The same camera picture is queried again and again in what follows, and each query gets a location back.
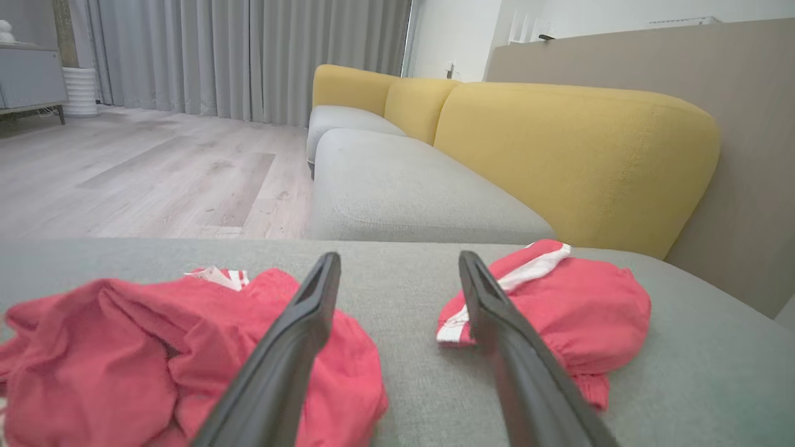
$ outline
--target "laminate flooring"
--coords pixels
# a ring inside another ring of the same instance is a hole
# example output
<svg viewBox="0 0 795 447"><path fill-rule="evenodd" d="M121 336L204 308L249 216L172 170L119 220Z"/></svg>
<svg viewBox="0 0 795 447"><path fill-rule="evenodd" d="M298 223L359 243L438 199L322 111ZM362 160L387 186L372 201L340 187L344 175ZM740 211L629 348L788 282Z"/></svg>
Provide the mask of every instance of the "laminate flooring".
<svg viewBox="0 0 795 447"><path fill-rule="evenodd" d="M302 238L306 132L123 107L0 122L0 238Z"/></svg>

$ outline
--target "sofa seat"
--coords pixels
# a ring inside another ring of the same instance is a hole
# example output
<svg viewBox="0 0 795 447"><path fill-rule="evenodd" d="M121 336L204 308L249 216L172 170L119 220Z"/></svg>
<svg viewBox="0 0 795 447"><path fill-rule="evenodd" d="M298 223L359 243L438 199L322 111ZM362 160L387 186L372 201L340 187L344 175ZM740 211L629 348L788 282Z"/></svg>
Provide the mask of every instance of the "sofa seat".
<svg viewBox="0 0 795 447"><path fill-rule="evenodd" d="M373 112L344 106L316 106L309 116L309 130L306 139L306 160L315 163L317 143L329 130L336 128L372 130L382 134L405 136L391 122Z"/></svg>
<svg viewBox="0 0 795 447"><path fill-rule="evenodd" d="M95 278L160 282L200 266L272 267L299 280L326 251L342 259L337 308L378 346L390 408L373 446L508 445L494 380L476 349L436 344L456 294L458 254L484 262L521 246L307 240L66 239L0 241L2 311ZM779 446L795 439L795 336L742 302L662 261L575 249L630 268L651 296L649 335L611 374L603 420L622 447ZM2 331L7 339L12 331Z"/></svg>
<svg viewBox="0 0 795 447"><path fill-rule="evenodd" d="M552 228L510 194L413 138L334 129L316 159L312 239L528 244Z"/></svg>

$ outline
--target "white vase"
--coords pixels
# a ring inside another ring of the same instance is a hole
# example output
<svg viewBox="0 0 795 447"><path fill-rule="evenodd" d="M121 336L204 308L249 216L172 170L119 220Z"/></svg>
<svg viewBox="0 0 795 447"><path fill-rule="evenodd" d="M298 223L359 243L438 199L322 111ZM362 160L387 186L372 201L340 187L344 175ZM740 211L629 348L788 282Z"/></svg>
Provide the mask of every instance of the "white vase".
<svg viewBox="0 0 795 447"><path fill-rule="evenodd" d="M64 105L64 116L91 117L99 115L95 80L93 68L64 67L64 82L69 96L69 102Z"/></svg>

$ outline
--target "white stripe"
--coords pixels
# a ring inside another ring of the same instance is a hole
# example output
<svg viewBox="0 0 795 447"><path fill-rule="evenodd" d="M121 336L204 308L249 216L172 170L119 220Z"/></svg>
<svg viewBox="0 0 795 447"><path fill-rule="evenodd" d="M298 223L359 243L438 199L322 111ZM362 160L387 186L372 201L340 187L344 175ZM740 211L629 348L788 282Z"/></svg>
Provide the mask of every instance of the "white stripe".
<svg viewBox="0 0 795 447"><path fill-rule="evenodd" d="M208 267L204 270L199 270L197 272L186 273L185 276L192 276L194 278L214 282L215 284L227 287L228 289L240 291L240 288L235 288L235 284L231 279L227 278L227 276L223 274L221 270L214 266Z"/></svg>
<svg viewBox="0 0 795 447"><path fill-rule="evenodd" d="M543 278L548 275L549 272L555 270L555 267L557 267L560 261L568 258L571 253L572 246L565 243L560 250L550 251L537 258L530 259L528 262L513 269L510 273L500 278L497 283L503 290L510 292L525 282Z"/></svg>
<svg viewBox="0 0 795 447"><path fill-rule="evenodd" d="M227 270L229 272L229 279L232 281L232 289L238 292L243 288L240 284L240 273L237 270Z"/></svg>
<svg viewBox="0 0 795 447"><path fill-rule="evenodd" d="M463 327L468 321L469 311L467 311L467 305L463 305L460 311L444 322L436 334L436 341L438 343L459 343Z"/></svg>

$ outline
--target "yellow cushion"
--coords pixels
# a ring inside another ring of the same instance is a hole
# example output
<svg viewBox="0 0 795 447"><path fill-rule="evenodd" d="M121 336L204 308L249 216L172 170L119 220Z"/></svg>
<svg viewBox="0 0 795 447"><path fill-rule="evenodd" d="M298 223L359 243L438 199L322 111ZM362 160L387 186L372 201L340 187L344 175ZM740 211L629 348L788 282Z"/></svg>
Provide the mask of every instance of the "yellow cushion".
<svg viewBox="0 0 795 447"><path fill-rule="evenodd" d="M315 70L312 107L319 105L356 107L384 116L390 85L400 78L356 68L324 64Z"/></svg>
<svg viewBox="0 0 795 447"><path fill-rule="evenodd" d="M450 93L434 146L567 243L664 258L712 176L719 132L657 93L472 83Z"/></svg>
<svg viewBox="0 0 795 447"><path fill-rule="evenodd" d="M390 86L384 118L411 138L433 144L436 123L450 91L461 85L457 80L404 78Z"/></svg>

